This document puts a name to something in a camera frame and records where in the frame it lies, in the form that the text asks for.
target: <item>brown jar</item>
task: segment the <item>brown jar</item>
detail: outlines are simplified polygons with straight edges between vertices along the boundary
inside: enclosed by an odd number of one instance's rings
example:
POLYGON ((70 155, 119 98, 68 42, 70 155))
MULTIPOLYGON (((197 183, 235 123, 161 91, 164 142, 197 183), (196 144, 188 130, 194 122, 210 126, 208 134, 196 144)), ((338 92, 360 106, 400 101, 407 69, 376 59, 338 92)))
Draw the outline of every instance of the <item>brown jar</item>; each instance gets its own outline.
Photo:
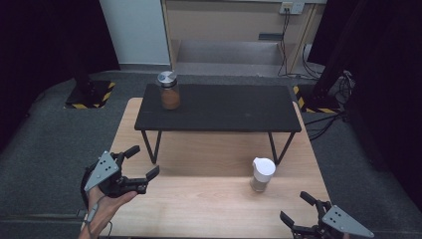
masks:
POLYGON ((162 72, 158 75, 161 103, 167 110, 175 110, 180 106, 179 86, 176 78, 177 75, 173 72, 162 72))

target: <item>white paper cup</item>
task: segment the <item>white paper cup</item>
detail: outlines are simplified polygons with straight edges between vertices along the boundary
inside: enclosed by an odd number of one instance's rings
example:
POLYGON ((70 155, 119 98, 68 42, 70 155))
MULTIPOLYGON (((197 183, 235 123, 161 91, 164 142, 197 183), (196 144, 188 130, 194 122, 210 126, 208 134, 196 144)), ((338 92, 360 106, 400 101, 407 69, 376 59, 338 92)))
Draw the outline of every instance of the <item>white paper cup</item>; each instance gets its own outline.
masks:
POLYGON ((276 171, 276 165, 272 160, 260 157, 256 157, 252 165, 254 176, 251 178, 251 187, 255 191, 264 191, 276 171))

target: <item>black table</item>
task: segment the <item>black table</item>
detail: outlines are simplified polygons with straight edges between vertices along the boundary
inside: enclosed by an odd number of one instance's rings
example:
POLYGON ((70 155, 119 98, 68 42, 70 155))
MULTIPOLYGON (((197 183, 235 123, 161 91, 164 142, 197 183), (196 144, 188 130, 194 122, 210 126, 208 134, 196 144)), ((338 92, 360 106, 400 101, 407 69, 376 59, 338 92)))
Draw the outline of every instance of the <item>black table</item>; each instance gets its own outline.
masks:
POLYGON ((140 130, 152 163, 156 163, 163 131, 267 132, 274 163, 280 164, 296 132, 302 130, 287 87, 180 85, 181 105, 166 110, 159 87, 146 86, 134 128, 140 130), (155 150, 147 130, 158 131, 155 150), (272 132, 289 132, 279 157, 272 132))

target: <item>metal lid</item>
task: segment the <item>metal lid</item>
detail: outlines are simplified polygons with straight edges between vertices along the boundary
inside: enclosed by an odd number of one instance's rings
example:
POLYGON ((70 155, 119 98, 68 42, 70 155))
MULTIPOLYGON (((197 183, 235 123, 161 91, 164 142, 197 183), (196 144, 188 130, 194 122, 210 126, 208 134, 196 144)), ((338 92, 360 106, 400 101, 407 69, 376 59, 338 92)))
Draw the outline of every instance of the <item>metal lid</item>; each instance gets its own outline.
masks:
POLYGON ((158 75, 158 81, 162 87, 172 87, 177 83, 177 74, 174 72, 162 72, 158 75))

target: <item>wooden tabletop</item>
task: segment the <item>wooden tabletop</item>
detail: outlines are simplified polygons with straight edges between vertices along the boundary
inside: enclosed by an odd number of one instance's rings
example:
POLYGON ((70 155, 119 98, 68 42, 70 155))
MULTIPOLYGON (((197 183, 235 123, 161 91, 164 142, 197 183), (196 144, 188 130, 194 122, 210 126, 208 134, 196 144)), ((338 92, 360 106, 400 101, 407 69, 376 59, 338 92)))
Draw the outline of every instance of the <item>wooden tabletop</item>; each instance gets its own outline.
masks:
MULTIPOLYGON (((154 167, 134 123, 142 99, 131 99, 110 151, 140 145, 126 160, 123 175, 144 177, 154 167)), ((111 221, 112 236, 190 238, 292 238, 280 220, 283 210, 296 225, 317 224, 317 210, 304 202, 301 191, 329 200, 307 131, 294 137, 266 191, 250 186, 255 157, 272 158, 265 132, 164 132, 158 165, 160 174, 123 205, 111 221)), ((281 151, 289 133, 273 133, 281 151)), ((155 144, 156 132, 148 137, 155 144)), ((108 234, 108 228, 102 235, 108 234)))

